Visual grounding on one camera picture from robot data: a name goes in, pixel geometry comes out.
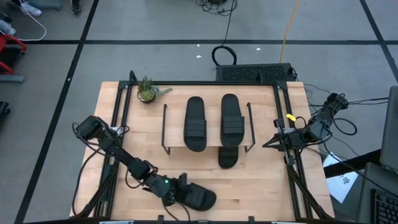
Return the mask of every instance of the gray floor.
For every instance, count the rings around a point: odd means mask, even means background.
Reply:
[[[93,0],[82,0],[83,14],[69,13],[69,1],[58,12],[44,10],[39,21],[47,28],[46,40],[78,40]],[[384,39],[397,40],[394,0],[367,1]],[[280,40],[283,38],[294,1],[239,2],[231,20],[229,39]],[[14,19],[19,38],[40,37],[42,30],[29,17],[0,4]],[[184,40],[223,39],[227,17],[205,13],[194,1],[105,1],[99,0],[88,40]],[[377,40],[359,1],[301,1],[289,32],[290,40]],[[276,63],[280,45],[229,45],[238,63]],[[73,137],[71,123],[81,121],[95,109],[101,82],[126,79],[134,70],[140,78],[154,80],[214,80],[211,50],[215,45],[85,45],[25,222],[67,218],[83,145]],[[398,60],[398,46],[389,45]],[[29,45],[16,73],[24,75],[22,85],[0,84],[0,100],[11,104],[12,113],[0,133],[0,217],[12,223],[25,194],[37,157],[49,128],[62,86],[75,54],[76,45]],[[220,63],[230,55],[218,52]],[[287,45],[285,62],[290,62],[300,81],[345,93],[350,101],[385,97],[397,84],[379,45]],[[308,86],[310,101],[322,104],[327,94]],[[335,136],[358,154],[379,149],[386,105],[350,106],[338,117],[352,120],[355,136]],[[331,140],[328,148],[351,158],[342,143]],[[355,197],[348,198],[355,203]],[[354,217],[355,209],[348,211]]]

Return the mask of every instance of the sneaker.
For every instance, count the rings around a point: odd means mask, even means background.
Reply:
[[[7,35],[14,35],[17,31],[8,22],[0,20],[0,29]]]
[[[37,17],[42,14],[42,11],[40,9],[36,9],[35,7],[31,6],[30,4],[27,4],[26,2],[22,3],[20,8],[21,12],[25,15],[28,15],[28,13],[31,16]]]
[[[81,7],[79,1],[74,1],[70,0],[72,7],[70,8],[70,11],[75,14],[75,15],[80,15],[81,14]]]

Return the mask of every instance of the plant pot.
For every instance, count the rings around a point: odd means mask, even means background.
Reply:
[[[139,93],[140,93],[140,92],[137,93],[137,98],[138,98],[139,101],[141,101],[141,102],[143,102],[143,103],[147,103],[147,104],[148,104],[148,103],[152,103],[152,102],[155,100],[155,98],[156,98],[156,95],[154,95],[154,97],[153,97],[152,99],[150,99],[150,100],[143,100],[143,99],[141,99],[141,98],[139,97]]]

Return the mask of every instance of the yellow cable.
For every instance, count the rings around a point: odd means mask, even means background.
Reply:
[[[290,26],[292,25],[294,15],[296,14],[297,6],[299,6],[299,2],[300,2],[300,0],[296,0],[296,5],[294,6],[293,14],[292,14],[292,16],[290,17],[289,25],[287,26],[287,29],[286,29],[286,33],[285,33],[285,37],[284,37],[284,42],[283,42],[283,44],[282,44],[282,51],[280,52],[279,63],[282,63],[282,59],[283,59],[283,57],[284,57],[285,42],[286,42],[287,34],[289,33],[289,29],[290,29]]]

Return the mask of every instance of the wooden table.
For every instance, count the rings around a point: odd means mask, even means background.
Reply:
[[[99,93],[95,116],[101,117],[108,123],[111,121],[117,87],[118,82],[104,82]],[[127,125],[131,130],[125,134],[123,148],[134,157],[150,161],[159,168],[161,175],[178,177],[186,172],[188,183],[195,182],[217,194],[216,205],[211,210],[196,212],[189,209],[192,220],[243,221],[248,220],[248,216],[254,216],[256,221],[294,220],[283,155],[276,149],[261,147],[277,132],[273,125],[273,120],[277,118],[277,110],[272,87],[190,85],[172,86],[172,88],[173,91],[167,95],[157,97],[155,102],[146,105],[137,99],[137,88],[133,87],[127,116]],[[308,120],[310,111],[303,83],[288,83],[288,88],[293,114]],[[238,96],[241,110],[245,110],[247,102],[251,103],[257,141],[251,151],[246,154],[244,149],[240,148],[237,164],[226,170],[218,165],[217,147],[207,147],[203,152],[177,147],[172,150],[170,156],[166,155],[160,146],[164,103],[171,108],[186,107],[187,100],[194,94],[203,98],[206,107],[217,107],[220,106],[222,95],[226,93]],[[282,91],[280,98],[286,115]],[[91,150],[86,149],[84,160],[91,153]],[[320,156],[311,150],[304,150],[302,161],[309,191],[325,211],[334,216]],[[85,206],[98,188],[102,166],[103,157],[100,155],[96,155],[87,163],[76,198],[78,211]],[[120,165],[111,218],[156,220],[158,215],[165,215],[166,220],[172,220],[155,195],[139,189],[129,189],[124,183],[125,173],[126,167]],[[135,185],[135,180],[130,176],[128,181],[131,185]],[[298,188],[297,192],[299,202],[303,205],[302,194]],[[305,216],[303,208],[304,206],[300,206],[302,217]],[[179,219],[187,219],[185,211],[179,205],[173,205],[169,210]]]

